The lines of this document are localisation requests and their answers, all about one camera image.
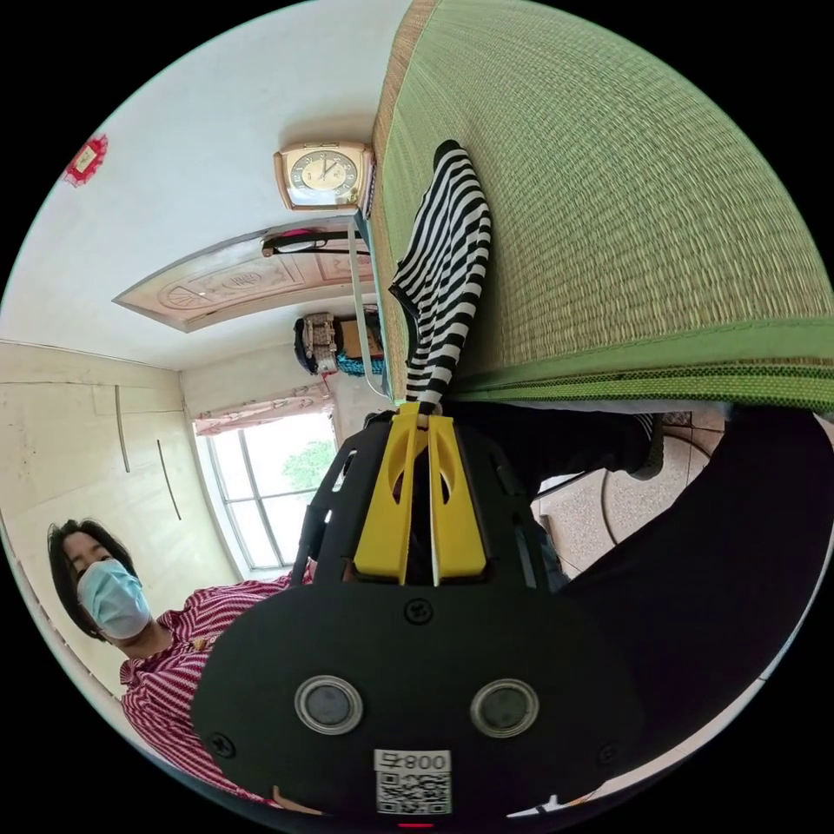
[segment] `yellow bracket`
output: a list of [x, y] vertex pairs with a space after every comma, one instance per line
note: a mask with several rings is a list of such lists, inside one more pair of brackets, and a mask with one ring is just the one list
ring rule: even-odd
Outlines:
[[[487, 566], [487, 557], [450, 417], [429, 418], [428, 465], [434, 584], [440, 585], [446, 579], [480, 576]], [[443, 481], [447, 498], [443, 494]]]
[[[356, 570], [405, 584], [414, 461], [428, 447], [434, 584], [480, 575], [486, 566], [463, 461], [451, 419], [426, 417], [418, 403], [400, 407], [382, 456], [365, 526], [354, 555]], [[402, 476], [400, 497], [394, 488]], [[443, 481], [447, 485], [444, 500]]]

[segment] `shoe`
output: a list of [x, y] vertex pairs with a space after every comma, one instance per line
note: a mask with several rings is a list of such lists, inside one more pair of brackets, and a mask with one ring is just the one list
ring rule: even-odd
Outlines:
[[660, 474], [663, 468], [663, 414], [638, 414], [637, 419], [647, 424], [651, 421], [651, 438], [649, 451], [643, 466], [629, 474], [636, 480], [651, 480]]

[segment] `cable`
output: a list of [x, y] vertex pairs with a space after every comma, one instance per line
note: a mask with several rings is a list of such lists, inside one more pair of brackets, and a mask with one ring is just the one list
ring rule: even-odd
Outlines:
[[[701, 454], [707, 460], [712, 459], [712, 455], [704, 449], [700, 444], [696, 443], [694, 440], [691, 440], [686, 437], [678, 437], [676, 434], [669, 434], [664, 432], [664, 437], [673, 437], [675, 440], [680, 440], [683, 443], [689, 444], [693, 449]], [[536, 496], [536, 500], [540, 500], [542, 498], [547, 498], [549, 495], [553, 495], [557, 493], [560, 489], [564, 489], [565, 487], [569, 487], [571, 484], [575, 484], [577, 481], [582, 480], [583, 478], [587, 478], [588, 475], [593, 475], [593, 470], [591, 472], [583, 472], [578, 475], [574, 475], [571, 479], [566, 480], [564, 483], [557, 484], [556, 486], [551, 486], [549, 489], [543, 490]], [[606, 470], [606, 473], [602, 476], [602, 485], [599, 488], [599, 505], [602, 510], [602, 522], [606, 526], [606, 532], [608, 533], [608, 538], [611, 539], [612, 543], [616, 546], [619, 544], [617, 541], [617, 537], [614, 535], [614, 531], [611, 526], [611, 519], [608, 516], [608, 510], [606, 507], [606, 486], [608, 485], [608, 478], [611, 476], [611, 473]]]

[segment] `label sticker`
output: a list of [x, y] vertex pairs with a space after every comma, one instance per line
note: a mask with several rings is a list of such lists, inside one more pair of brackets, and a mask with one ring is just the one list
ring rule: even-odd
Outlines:
[[452, 813], [448, 750], [374, 750], [380, 814]]
[[74, 188], [89, 182], [92, 176], [102, 167], [102, 162], [107, 154], [107, 136], [93, 136], [81, 150], [78, 151], [73, 161], [63, 172], [63, 179], [69, 182]]

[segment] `qr code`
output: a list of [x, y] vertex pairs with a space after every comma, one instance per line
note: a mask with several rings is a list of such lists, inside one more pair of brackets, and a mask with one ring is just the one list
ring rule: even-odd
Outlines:
[[451, 773], [377, 773], [376, 807], [382, 814], [448, 814]]

